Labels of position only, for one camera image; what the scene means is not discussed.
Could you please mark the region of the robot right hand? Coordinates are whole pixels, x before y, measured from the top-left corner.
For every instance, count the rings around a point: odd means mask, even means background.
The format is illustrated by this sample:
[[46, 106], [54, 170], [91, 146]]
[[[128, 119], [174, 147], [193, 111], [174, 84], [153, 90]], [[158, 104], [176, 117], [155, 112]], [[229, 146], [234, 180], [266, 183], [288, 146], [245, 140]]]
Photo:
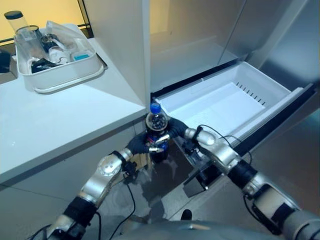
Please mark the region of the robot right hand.
[[185, 123], [176, 118], [171, 117], [167, 125], [167, 134], [160, 137], [155, 143], [159, 144], [166, 140], [174, 139], [176, 137], [184, 138], [187, 129], [188, 126]]

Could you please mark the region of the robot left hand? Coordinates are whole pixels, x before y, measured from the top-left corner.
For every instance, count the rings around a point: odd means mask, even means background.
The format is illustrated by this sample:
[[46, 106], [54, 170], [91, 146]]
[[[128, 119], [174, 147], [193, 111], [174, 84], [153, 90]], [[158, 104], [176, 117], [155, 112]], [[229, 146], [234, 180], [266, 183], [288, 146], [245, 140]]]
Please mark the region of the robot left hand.
[[135, 137], [133, 137], [128, 143], [128, 145], [126, 146], [126, 148], [130, 150], [132, 155], [147, 154], [147, 153], [161, 153], [164, 151], [163, 148], [147, 145], [146, 132], [142, 132], [136, 135]]

